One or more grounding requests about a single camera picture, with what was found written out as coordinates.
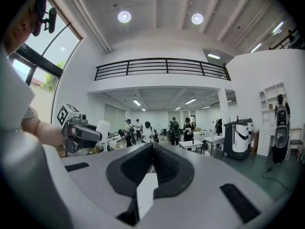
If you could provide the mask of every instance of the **cable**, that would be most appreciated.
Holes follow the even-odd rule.
[[[292,190],[290,190],[288,187],[284,186],[284,184],[281,183],[280,181],[278,181],[277,179],[271,178],[271,177],[264,177],[264,176],[263,176],[264,173],[268,173],[268,172],[271,171],[272,169],[273,169],[273,167],[270,167],[270,168],[267,169],[267,171],[264,171],[264,172],[262,173],[262,178],[267,179],[267,180],[276,181],[276,182],[278,182],[283,188],[287,189],[289,192],[292,193]]]

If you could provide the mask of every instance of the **balcony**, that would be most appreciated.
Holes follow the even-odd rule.
[[[155,73],[191,74],[231,80],[225,66],[178,58],[144,58],[104,64],[96,67],[94,80]]]

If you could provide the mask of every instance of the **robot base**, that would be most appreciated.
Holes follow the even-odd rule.
[[[233,150],[226,152],[224,149],[223,156],[228,157],[228,158],[243,160],[249,156],[249,149],[247,149],[246,151],[244,151],[242,153],[236,153]]]

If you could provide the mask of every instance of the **column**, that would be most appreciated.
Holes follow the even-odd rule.
[[[221,114],[221,119],[223,123],[223,136],[225,134],[225,126],[224,124],[228,123],[229,121],[229,108],[228,108],[228,100],[227,100],[227,95],[225,94],[225,89],[221,88],[217,90],[218,92],[218,98],[219,98],[219,103],[220,103],[220,114]]]

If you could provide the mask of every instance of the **floor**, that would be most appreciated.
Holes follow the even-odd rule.
[[[125,140],[120,141],[124,147],[126,146]],[[169,144],[167,138],[159,136],[159,144]],[[279,183],[273,180],[267,180],[261,177],[262,173],[268,168],[273,167],[273,169],[265,173],[265,177],[275,178],[284,186],[288,187],[290,190],[293,190],[297,185],[297,182],[301,176],[301,173],[304,169],[304,165],[299,161],[297,162],[295,150],[291,151],[289,160],[283,161],[281,164],[272,163],[272,151],[269,156],[262,156],[257,154],[250,154],[244,160],[235,160],[222,156],[222,152],[217,150],[214,154],[214,158],[217,158],[232,168],[236,169],[238,172],[242,173],[257,185],[259,185],[263,190],[265,190],[274,201],[277,201],[282,196],[289,194],[290,192],[283,188]]]

